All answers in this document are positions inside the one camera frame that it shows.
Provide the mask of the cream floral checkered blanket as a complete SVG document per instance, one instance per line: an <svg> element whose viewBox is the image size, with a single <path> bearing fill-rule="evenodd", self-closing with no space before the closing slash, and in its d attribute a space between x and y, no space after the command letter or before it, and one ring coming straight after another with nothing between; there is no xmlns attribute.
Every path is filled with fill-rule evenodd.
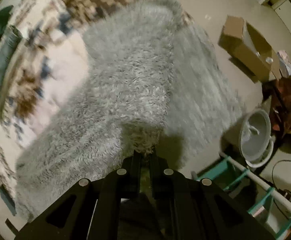
<svg viewBox="0 0 291 240"><path fill-rule="evenodd" d="M15 203L16 163L88 72L84 33L139 0L22 0L10 25L22 34L0 90L0 185Z"/></svg>

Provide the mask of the white round fan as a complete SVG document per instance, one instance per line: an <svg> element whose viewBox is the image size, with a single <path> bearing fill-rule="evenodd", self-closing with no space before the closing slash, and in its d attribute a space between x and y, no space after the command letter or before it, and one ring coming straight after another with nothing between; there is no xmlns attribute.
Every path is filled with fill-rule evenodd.
<svg viewBox="0 0 291 240"><path fill-rule="evenodd" d="M263 109L246 115L240 126L239 152L251 168L260 168L270 159L274 141L271 137L271 122Z"/></svg>

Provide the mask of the dark red brown cloth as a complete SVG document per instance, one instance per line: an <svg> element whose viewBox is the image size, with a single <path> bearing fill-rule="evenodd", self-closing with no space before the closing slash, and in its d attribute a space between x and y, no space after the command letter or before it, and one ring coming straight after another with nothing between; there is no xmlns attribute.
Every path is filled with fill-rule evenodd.
<svg viewBox="0 0 291 240"><path fill-rule="evenodd" d="M291 76L262 84L263 100L271 98L270 122L272 131L281 136L291 131Z"/></svg>

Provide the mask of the teal and white rack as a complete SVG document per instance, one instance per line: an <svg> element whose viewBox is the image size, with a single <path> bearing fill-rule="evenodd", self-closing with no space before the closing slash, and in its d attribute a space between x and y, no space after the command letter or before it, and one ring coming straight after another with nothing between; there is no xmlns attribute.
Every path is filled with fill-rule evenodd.
<svg viewBox="0 0 291 240"><path fill-rule="evenodd" d="M221 152L220 159L199 173L192 171L191 176L196 181L209 179L219 185L225 193L233 194L235 197L241 196L242 190L246 187L255 189L255 196L262 192L261 198L247 197L244 201L248 207L247 212L253 218L259 218L261 225L264 226L274 205L277 209L280 209L281 206L284 207L286 222L274 233L274 237L275 239L291 237L291 202L279 192L274 183L260 178L247 165L244 166Z"/></svg>

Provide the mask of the grey fluffy pants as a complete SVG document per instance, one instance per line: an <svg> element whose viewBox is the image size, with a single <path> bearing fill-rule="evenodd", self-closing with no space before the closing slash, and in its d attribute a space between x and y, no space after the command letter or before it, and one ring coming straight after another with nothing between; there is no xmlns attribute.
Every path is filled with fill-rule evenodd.
<svg viewBox="0 0 291 240"><path fill-rule="evenodd" d="M154 146L195 155L245 107L205 30L176 0L139 0L84 33L88 72L16 163L15 207L30 222L82 178Z"/></svg>

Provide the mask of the brown cardboard box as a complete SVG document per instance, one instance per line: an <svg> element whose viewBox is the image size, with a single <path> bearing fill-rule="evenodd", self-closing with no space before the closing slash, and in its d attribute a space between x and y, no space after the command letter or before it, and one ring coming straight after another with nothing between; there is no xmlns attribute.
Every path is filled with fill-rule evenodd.
<svg viewBox="0 0 291 240"><path fill-rule="evenodd" d="M242 17L227 16L219 46L248 68L260 82L282 77L277 53L263 35Z"/></svg>

